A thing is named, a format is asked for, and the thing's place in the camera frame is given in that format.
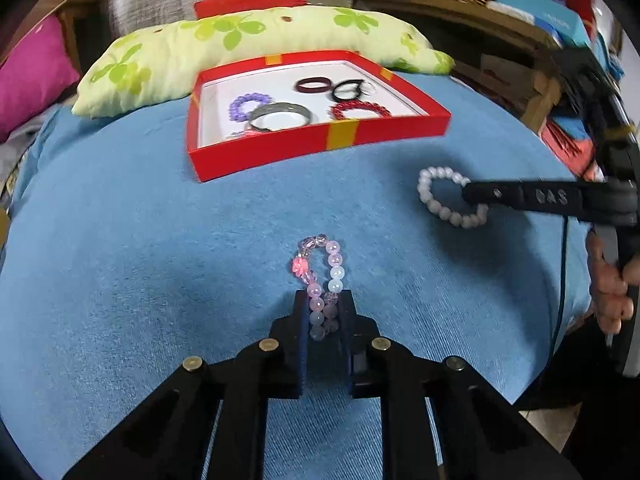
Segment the right hand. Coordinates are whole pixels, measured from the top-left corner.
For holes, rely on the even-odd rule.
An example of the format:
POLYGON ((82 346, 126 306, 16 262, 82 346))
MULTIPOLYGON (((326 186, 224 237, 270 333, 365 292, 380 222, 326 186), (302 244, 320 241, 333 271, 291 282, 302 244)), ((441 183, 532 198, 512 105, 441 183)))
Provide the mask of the right hand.
POLYGON ((616 335, 623 322, 634 314, 627 292, 630 286, 639 285, 639 256, 635 255, 620 271, 604 260, 604 243, 593 230, 586 238, 586 247, 593 313, 603 333, 616 335))

